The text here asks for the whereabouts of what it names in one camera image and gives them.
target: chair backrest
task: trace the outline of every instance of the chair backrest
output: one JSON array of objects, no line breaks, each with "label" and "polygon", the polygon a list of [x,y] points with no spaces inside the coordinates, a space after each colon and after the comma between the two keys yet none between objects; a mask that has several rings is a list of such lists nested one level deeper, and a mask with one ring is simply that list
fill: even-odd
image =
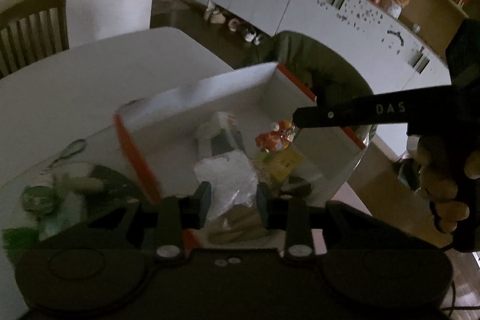
[{"label": "chair backrest", "polygon": [[0,13],[0,78],[68,48],[65,0],[24,0]]}]

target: person's hand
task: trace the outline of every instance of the person's hand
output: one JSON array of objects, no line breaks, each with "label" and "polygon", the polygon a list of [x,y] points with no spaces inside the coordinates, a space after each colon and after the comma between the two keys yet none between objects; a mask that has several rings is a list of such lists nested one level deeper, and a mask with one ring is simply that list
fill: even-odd
[{"label": "person's hand", "polygon": [[[442,171],[435,164],[435,155],[432,148],[444,148],[440,138],[426,138],[413,136],[409,138],[408,150],[412,158],[419,164],[420,169],[420,193],[424,198],[434,203],[435,211],[440,220],[437,228],[444,233],[453,232],[457,228],[457,221],[466,219],[469,216],[469,207],[458,201],[457,184],[451,178],[449,172]],[[467,158],[464,167],[465,175],[470,179],[480,178],[480,151],[474,151]]]}]

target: box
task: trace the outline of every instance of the box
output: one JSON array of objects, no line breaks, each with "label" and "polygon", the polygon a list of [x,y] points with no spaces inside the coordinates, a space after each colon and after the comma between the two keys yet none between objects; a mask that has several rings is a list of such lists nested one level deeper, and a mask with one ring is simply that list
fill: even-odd
[{"label": "box", "polygon": [[[157,203],[161,197],[195,191],[194,133],[214,112],[236,116],[246,153],[253,158],[257,135],[269,131],[273,122],[290,119],[298,107],[315,105],[314,98],[283,65],[266,63],[128,104],[116,113],[115,126],[144,192]],[[315,206],[335,195],[365,148],[350,129],[337,127],[303,129],[294,145],[304,158],[297,172],[313,185],[307,202]],[[201,231],[197,237],[206,245]]]}]

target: table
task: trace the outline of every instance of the table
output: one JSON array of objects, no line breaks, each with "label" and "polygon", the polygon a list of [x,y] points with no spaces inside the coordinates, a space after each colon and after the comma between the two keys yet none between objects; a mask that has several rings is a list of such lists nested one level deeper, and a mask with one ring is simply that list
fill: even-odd
[{"label": "table", "polygon": [[[125,168],[124,161],[99,157],[118,144],[114,129],[106,128],[119,106],[231,70],[181,31],[158,28],[77,47],[1,79],[0,230],[24,187],[75,139],[100,132],[104,145],[78,159]],[[366,211],[348,186],[337,199]],[[27,308],[3,251],[0,281],[0,319],[17,319]]]}]

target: screw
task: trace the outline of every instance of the screw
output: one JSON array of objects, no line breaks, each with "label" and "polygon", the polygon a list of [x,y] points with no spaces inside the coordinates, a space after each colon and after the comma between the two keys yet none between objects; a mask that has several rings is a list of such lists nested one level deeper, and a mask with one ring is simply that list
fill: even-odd
[{"label": "screw", "polygon": [[225,267],[227,264],[229,263],[225,259],[217,259],[215,261],[215,266]]},{"label": "screw", "polygon": [[233,256],[233,257],[229,258],[229,263],[230,264],[239,264],[241,262],[242,262],[242,260],[238,257]]},{"label": "screw", "polygon": [[291,246],[289,248],[289,253],[290,255],[296,257],[296,258],[304,258],[309,256],[313,250],[311,247],[306,246],[304,244],[295,244],[294,246]]},{"label": "screw", "polygon": [[180,255],[180,248],[177,246],[160,246],[157,248],[157,255],[161,258],[176,258],[178,255]]}]

